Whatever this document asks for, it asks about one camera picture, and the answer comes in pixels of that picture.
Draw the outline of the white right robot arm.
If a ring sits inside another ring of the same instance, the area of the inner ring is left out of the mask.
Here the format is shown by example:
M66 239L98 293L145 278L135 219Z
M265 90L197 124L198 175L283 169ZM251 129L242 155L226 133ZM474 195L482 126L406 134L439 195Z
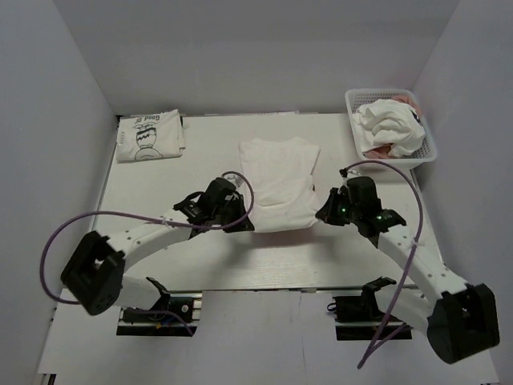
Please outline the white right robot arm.
M340 296L328 306L339 322L381 321L385 316L422 333L445 363L456 363L499 345L495 296L484 285L461 278L414 239L406 221L384 209L373 185L332 188L316 214L328 225L355 225L371 244L392 259L419 289L400 289L379 277L357 297Z

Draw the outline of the white t-shirt with red-black print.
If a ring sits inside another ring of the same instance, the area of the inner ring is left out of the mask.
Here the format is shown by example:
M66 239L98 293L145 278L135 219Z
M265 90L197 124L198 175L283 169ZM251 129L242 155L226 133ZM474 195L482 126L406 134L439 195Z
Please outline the white t-shirt with red-black print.
M313 170L321 149L302 138L282 142L254 139L239 143L242 174L254 192L244 191L245 206L254 198L249 220L257 233L307 229L317 223L321 202Z

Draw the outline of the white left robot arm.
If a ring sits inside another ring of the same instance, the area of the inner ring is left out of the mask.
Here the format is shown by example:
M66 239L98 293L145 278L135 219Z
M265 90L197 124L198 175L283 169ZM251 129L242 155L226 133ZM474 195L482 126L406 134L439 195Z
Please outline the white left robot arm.
M213 230L226 233L254 229L248 206L237 191L194 192L163 217L112 235L86 233L61 273L61 281L90 315L112 306L141 309L160 320L169 311L166 288L154 278L130 278L128 270L168 246Z

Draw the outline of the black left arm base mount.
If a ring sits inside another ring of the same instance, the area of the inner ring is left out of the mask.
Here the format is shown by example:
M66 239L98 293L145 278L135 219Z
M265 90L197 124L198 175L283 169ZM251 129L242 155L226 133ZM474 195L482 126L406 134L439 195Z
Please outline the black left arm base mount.
M116 329L118 336L192 337L200 320L200 294L174 294L154 278L143 284L145 300L156 299L148 310L123 307Z

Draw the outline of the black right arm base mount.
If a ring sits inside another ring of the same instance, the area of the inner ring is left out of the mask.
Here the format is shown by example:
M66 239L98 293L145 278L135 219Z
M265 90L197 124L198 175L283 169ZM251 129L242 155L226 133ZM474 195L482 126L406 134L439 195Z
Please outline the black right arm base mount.
M337 341L371 341L384 315L375 293L396 284L392 278L379 277L366 283L358 295L333 297L326 310L334 315Z

